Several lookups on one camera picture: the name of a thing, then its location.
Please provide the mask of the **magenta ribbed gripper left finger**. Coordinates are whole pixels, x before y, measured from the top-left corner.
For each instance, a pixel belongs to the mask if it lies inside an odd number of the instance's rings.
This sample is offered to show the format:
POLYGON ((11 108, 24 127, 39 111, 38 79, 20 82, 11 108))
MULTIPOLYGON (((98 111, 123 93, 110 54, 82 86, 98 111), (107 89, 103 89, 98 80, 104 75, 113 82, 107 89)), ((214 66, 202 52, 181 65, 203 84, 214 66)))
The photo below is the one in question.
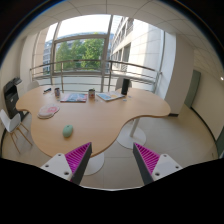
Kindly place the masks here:
POLYGON ((92 153, 92 144, 86 143, 72 151, 57 153, 41 168, 76 185, 79 185, 92 153))

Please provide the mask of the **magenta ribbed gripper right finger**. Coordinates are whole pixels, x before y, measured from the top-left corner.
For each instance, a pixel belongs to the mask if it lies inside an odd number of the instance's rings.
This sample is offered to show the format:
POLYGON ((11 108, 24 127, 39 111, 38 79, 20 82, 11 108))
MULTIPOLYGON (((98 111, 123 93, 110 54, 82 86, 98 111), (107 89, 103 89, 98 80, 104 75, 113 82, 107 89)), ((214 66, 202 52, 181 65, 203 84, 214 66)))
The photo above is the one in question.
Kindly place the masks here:
POLYGON ((133 154, 145 185, 182 169, 168 154, 158 154, 137 143, 133 144, 133 154))

